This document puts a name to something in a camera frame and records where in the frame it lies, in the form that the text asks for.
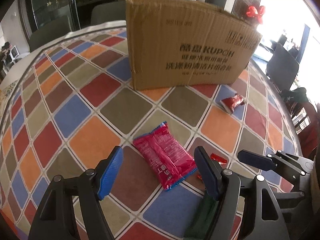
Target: glass door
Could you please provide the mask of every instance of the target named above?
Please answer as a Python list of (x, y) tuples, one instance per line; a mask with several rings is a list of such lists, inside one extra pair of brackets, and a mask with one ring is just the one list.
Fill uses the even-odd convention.
[(74, 0), (31, 0), (37, 29), (61, 16), (67, 15), (73, 30), (80, 28)]

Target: tablecloth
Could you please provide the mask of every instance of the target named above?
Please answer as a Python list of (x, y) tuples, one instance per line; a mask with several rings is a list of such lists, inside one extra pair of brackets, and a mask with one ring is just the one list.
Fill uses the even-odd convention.
[[(260, 173), (274, 191), (291, 190), (274, 172), (237, 160), (242, 149), (299, 154), (286, 109), (253, 63), (230, 86), (135, 91), (127, 54), (125, 28), (89, 33), (43, 51), (18, 81), (0, 127), (0, 200), (2, 214), (21, 239), (27, 239), (51, 179), (94, 168), (115, 145), (124, 149), (124, 162), (111, 194), (100, 202), (115, 238), (182, 238), (204, 185), (194, 173), (164, 191), (131, 145), (163, 121), (190, 154), (201, 145), (226, 158), (224, 167), (250, 178)], [(230, 116), (220, 100), (236, 92), (246, 104)], [(243, 205), (240, 198), (231, 239), (239, 231)], [(88, 239), (77, 197), (74, 209), (81, 238)]]

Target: blue square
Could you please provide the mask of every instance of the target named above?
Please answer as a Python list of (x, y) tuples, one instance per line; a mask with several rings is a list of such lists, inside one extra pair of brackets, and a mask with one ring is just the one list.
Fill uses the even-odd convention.
[(35, 202), (35, 204), (37, 206), (39, 206), (41, 199), (42, 199), (45, 191), (47, 190), (47, 187), (48, 187), (47, 181), (45, 180), (45, 178), (42, 178), (39, 181), (38, 185), (36, 186), (35, 191), (32, 194), (33, 201)]
[(129, 58), (125, 57), (123, 60), (108, 68), (107, 71), (117, 78), (120, 78), (123, 81), (127, 81), (131, 78)]
[[(228, 88), (227, 86), (225, 85), (222, 85), (220, 86), (220, 90), (216, 96), (216, 99), (215, 99), (215, 102), (221, 106), (222, 104), (220, 103), (220, 101), (222, 99), (225, 99), (225, 98), (230, 98), (230, 97), (233, 97), (236, 93), (234, 93), (230, 88)], [(242, 120), (242, 117), (243, 117), (243, 112), (244, 112), (244, 105), (242, 106), (238, 106), (235, 111), (233, 112), (232, 115), (234, 115), (236, 118), (238, 118), (239, 120)]]
[(12, 121), (12, 137), (14, 138), (18, 133), (19, 129), (24, 123), (24, 115), (23, 109), (21, 108), (20, 111), (16, 114), (16, 117)]
[(58, 60), (59, 58), (61, 58), (63, 55), (65, 55), (67, 53), (68, 53), (68, 51), (66, 49), (62, 49), (59, 52), (57, 52), (56, 54), (54, 54), (51, 57), (51, 59), (52, 59), (52, 61), (56, 61), (56, 60)]
[(275, 106), (276, 108), (278, 108), (277, 105), (276, 105), (275, 99), (274, 99), (273, 96), (270, 94), (270, 92), (268, 92), (268, 99), (269, 99), (269, 102), (270, 102), (271, 104), (273, 104), (273, 106)]
[[(269, 147), (267, 147), (266, 148), (266, 152), (265, 152), (265, 156), (267, 154), (274, 154), (274, 152)], [(275, 173), (274, 171), (261, 171), (261, 175), (263, 177), (265, 177), (266, 180), (271, 182), (271, 183), (274, 183), (276, 185), (280, 184), (281, 176), (279, 174)]]
[(123, 33), (120, 33), (120, 34), (118, 34), (118, 36), (126, 38), (127, 37), (127, 32), (125, 31)]
[(183, 238), (199, 206), (201, 197), (181, 185), (162, 191), (143, 214), (143, 218), (156, 227)]
[(23, 184), (20, 172), (17, 171), (12, 182), (12, 189), (18, 200), (19, 206), (23, 208), (28, 198), (28, 192)]
[(289, 141), (285, 136), (283, 137), (283, 150), (285, 153), (295, 155), (293, 143)]
[(93, 45), (93, 43), (91, 43), (91, 42), (84, 42), (84, 43), (80, 44), (79, 46), (75, 47), (72, 51), (75, 53), (81, 53), (82, 51), (91, 47), (92, 45)]
[(18, 97), (20, 96), (21, 90), (19, 90), (13, 98), (13, 104), (17, 101)]
[(79, 126), (79, 124), (90, 115), (91, 110), (81, 99), (74, 95), (54, 116), (63, 136), (68, 136)]
[(28, 236), (17, 226), (15, 226), (16, 230), (17, 230), (17, 235), (21, 240), (28, 240)]

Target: pink snack package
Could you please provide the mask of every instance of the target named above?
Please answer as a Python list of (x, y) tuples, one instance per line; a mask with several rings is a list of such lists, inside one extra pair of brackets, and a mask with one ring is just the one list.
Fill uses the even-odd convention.
[(196, 170), (195, 160), (170, 134), (167, 122), (135, 138), (133, 145), (157, 174), (165, 190), (179, 184)]

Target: cardboard box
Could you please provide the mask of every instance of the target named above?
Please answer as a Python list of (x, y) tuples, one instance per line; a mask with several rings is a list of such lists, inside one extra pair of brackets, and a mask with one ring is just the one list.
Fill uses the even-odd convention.
[(136, 90), (232, 84), (261, 34), (215, 5), (193, 0), (126, 0)]

